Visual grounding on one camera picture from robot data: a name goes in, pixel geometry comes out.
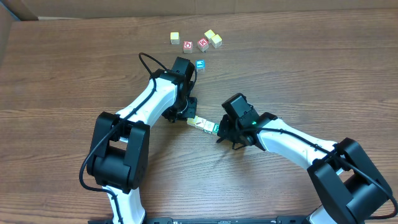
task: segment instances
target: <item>white arm segment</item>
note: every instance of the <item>white arm segment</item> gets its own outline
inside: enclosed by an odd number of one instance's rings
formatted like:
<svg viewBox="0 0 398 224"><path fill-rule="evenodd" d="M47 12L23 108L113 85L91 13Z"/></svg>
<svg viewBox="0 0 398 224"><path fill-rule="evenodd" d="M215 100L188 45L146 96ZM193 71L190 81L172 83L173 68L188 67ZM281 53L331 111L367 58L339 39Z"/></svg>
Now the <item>white arm segment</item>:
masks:
<svg viewBox="0 0 398 224"><path fill-rule="evenodd" d="M151 79L147 88L126 108L118 111L121 118L126 117L134 108L136 108L152 91L154 82ZM163 78L156 79L156 92L151 98L138 109L137 113L129 118L129 121L142 121L149 126L153 126L161 114L175 103L177 97L177 85ZM128 142L126 138L120 138L120 141ZM124 194L122 190L114 187L105 186L104 189L113 191L118 197L119 208L123 223L141 224L144 221L145 210L141 205L139 188L130 190L129 194ZM113 223L119 223L118 213L112 196L108 194L113 211Z"/></svg>
<svg viewBox="0 0 398 224"><path fill-rule="evenodd" d="M333 145L336 144L333 141L325 141L309 136L285 124L281 119L270 121L263 128L284 129L293 132L328 151L334 150ZM306 170L312 165L314 159L321 159L326 155L324 152L316 151L312 146L288 134L261 131L257 136L264 149L278 153Z"/></svg>
<svg viewBox="0 0 398 224"><path fill-rule="evenodd" d="M127 116L134 108L136 108L151 93L154 82L149 80L147 88L138 96L134 102L116 114L120 114L120 118ZM175 103L177 97L177 85L163 78L156 79L156 92L146 102L136 114L129 118L129 121L142 121L152 127L162 113ZM120 138L120 141L128 142L126 138Z"/></svg>

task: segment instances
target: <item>wood grain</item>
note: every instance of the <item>wood grain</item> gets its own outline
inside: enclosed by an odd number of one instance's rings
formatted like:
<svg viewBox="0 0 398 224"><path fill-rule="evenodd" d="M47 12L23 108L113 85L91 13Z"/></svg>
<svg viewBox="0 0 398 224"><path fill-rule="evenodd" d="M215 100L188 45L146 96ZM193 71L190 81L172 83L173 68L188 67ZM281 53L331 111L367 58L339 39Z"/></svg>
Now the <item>wood grain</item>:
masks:
<svg viewBox="0 0 398 224"><path fill-rule="evenodd" d="M107 196L84 190L78 170L96 117L147 85L139 52L168 67L177 56L206 60L193 91L199 116L219 122L222 102L244 93L306 133L359 141L397 192L397 21L398 9L375 9L14 23L0 69L0 222L111 217ZM169 32L196 41L208 29L220 49L188 55L169 44ZM305 215L320 205L306 171L276 154L232 151L162 118L150 140L141 187L150 217Z"/></svg>

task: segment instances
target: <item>cube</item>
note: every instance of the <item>cube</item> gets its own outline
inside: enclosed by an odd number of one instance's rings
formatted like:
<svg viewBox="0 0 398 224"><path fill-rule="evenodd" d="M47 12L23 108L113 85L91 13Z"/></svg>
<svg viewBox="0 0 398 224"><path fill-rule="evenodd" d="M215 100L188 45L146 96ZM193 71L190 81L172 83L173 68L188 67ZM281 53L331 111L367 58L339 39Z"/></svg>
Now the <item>cube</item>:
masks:
<svg viewBox="0 0 398 224"><path fill-rule="evenodd" d="M172 44L180 44L180 34L178 32L171 32L170 40L172 41Z"/></svg>
<svg viewBox="0 0 398 224"><path fill-rule="evenodd" d="M206 119L198 117L198 119L196 120L196 123L195 123L195 127L203 130L203 128L205 127L205 124L206 124Z"/></svg>
<svg viewBox="0 0 398 224"><path fill-rule="evenodd" d="M213 128L213 131L211 133L216 136L217 133L218 133L219 128L220 128L220 126L218 124L215 124L214 128Z"/></svg>
<svg viewBox="0 0 398 224"><path fill-rule="evenodd" d="M188 118L187 119L187 124L190 125L190 126L194 126L195 127L197 119L198 119L198 116L195 116L195 118Z"/></svg>
<svg viewBox="0 0 398 224"><path fill-rule="evenodd" d="M183 50L186 54L192 54L192 41L184 41Z"/></svg>
<svg viewBox="0 0 398 224"><path fill-rule="evenodd" d="M211 44L213 44L214 48L217 48L223 44L223 39L217 34L211 38Z"/></svg>
<svg viewBox="0 0 398 224"><path fill-rule="evenodd" d="M216 34L212 30L208 30L205 32L205 38L211 43L211 38L214 37Z"/></svg>
<svg viewBox="0 0 398 224"><path fill-rule="evenodd" d="M198 48L204 52L205 50L207 50L209 48L209 42L205 39L202 38L198 41Z"/></svg>
<svg viewBox="0 0 398 224"><path fill-rule="evenodd" d="M211 121L206 121L205 127L203 128L204 132L211 134L213 132L215 123Z"/></svg>
<svg viewBox="0 0 398 224"><path fill-rule="evenodd" d="M204 72L206 70L206 64L204 60L197 60L197 72Z"/></svg>

